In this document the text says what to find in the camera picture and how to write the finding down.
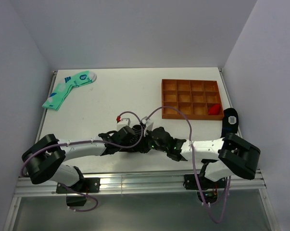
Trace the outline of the black white striped sock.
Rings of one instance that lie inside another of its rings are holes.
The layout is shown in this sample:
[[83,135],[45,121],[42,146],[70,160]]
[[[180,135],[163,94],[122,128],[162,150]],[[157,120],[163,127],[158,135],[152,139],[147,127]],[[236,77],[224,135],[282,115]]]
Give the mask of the black white striped sock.
[[144,135],[141,135],[141,131],[142,130],[143,132],[145,131],[145,125],[134,125],[132,127],[132,130],[134,131],[135,135],[128,143],[128,146],[132,146],[133,144],[138,142],[139,139],[140,139],[140,142],[136,146],[126,149],[125,152],[142,153],[142,154],[148,153],[150,151],[150,148],[148,147],[146,137]]

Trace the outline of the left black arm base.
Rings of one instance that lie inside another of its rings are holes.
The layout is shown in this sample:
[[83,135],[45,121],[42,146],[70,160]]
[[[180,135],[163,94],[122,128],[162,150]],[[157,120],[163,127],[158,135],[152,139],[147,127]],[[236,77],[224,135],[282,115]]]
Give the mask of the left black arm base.
[[80,183],[73,186],[65,186],[57,183],[56,193],[66,194],[66,205],[76,211],[80,210],[86,202],[95,202],[94,208],[98,205],[98,200],[89,195],[90,193],[98,193],[100,190],[101,179],[97,177],[84,178]]

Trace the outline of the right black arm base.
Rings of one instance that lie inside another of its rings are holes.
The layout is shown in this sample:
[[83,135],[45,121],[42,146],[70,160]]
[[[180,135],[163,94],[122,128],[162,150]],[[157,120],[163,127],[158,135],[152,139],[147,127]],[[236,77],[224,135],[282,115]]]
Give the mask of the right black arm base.
[[[206,201],[206,203],[214,203],[218,200],[218,190],[219,189],[226,189],[227,186],[227,181],[225,178],[217,181],[217,182],[213,182],[211,180],[208,180],[205,177],[199,177],[199,183],[203,192],[203,196],[204,199]],[[186,174],[184,175],[184,183],[183,183],[183,187],[186,190],[194,190],[197,193],[197,196],[199,198],[199,200],[202,202],[202,198],[201,198],[201,194],[200,191],[198,189],[198,185],[196,182],[196,178],[194,176],[194,174]]]

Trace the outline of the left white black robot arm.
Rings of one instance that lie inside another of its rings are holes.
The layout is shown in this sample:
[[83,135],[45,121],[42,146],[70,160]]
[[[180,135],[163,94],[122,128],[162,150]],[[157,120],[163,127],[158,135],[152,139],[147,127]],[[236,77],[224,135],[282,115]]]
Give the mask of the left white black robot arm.
[[122,149],[132,149],[137,146],[144,128],[140,132],[124,126],[111,135],[100,133],[95,138],[83,141],[66,141],[57,139],[54,134],[48,134],[29,148],[23,155],[24,163],[21,175],[25,177],[24,169],[33,184],[41,184],[48,180],[58,181],[67,185],[73,192],[83,190],[85,181],[75,167],[63,165],[64,161],[85,156],[104,156],[119,152]]

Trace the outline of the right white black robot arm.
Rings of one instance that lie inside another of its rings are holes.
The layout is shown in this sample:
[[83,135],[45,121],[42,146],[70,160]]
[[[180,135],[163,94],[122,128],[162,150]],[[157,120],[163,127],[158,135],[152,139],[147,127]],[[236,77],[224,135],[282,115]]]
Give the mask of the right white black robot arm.
[[202,190],[224,187],[225,178],[236,175],[246,180],[255,178],[260,149],[234,133],[209,141],[189,141],[173,138],[163,127],[149,131],[145,147],[166,153],[174,161],[200,160],[197,175]]

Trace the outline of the orange compartment tray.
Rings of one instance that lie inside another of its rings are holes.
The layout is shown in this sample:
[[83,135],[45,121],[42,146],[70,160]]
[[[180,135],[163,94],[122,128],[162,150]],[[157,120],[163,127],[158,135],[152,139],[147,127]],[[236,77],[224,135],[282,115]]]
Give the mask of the orange compartment tray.
[[[189,120],[222,120],[224,110],[217,81],[162,79],[162,118]],[[220,104],[218,115],[208,115],[208,109]]]

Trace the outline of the rolled red sock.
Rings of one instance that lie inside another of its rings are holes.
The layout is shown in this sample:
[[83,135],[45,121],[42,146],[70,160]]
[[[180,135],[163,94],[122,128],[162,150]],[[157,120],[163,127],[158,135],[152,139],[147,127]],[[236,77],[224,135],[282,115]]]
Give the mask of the rolled red sock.
[[208,115],[215,116],[218,115],[220,112],[221,105],[220,104],[214,104],[208,109]]

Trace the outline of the dark blue sock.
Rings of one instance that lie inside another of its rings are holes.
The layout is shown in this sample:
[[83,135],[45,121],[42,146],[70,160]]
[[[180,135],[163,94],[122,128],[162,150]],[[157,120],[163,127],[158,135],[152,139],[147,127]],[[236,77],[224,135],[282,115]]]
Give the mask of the dark blue sock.
[[221,138],[224,138],[228,133],[237,134],[239,129],[239,116],[234,108],[227,108],[224,110],[224,117],[222,119]]

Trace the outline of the green blue patterned sock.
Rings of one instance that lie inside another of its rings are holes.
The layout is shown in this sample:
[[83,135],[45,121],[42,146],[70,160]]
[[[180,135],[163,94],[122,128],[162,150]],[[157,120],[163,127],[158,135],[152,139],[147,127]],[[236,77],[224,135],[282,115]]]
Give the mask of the green blue patterned sock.
[[75,75],[68,76],[60,81],[42,105],[43,108],[58,111],[73,88],[79,88],[93,83],[97,75],[92,71],[82,71]]

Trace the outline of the aluminium front rail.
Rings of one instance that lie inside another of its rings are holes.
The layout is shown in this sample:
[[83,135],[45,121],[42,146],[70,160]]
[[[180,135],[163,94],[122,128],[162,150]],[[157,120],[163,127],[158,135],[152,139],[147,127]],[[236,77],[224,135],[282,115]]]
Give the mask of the aluminium front rail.
[[[97,195],[140,194],[140,193],[179,193],[184,192],[184,175],[192,171],[156,171],[139,173],[86,174],[86,178],[99,178]],[[14,197],[58,196],[56,183],[47,181],[34,185],[28,178],[19,178]]]

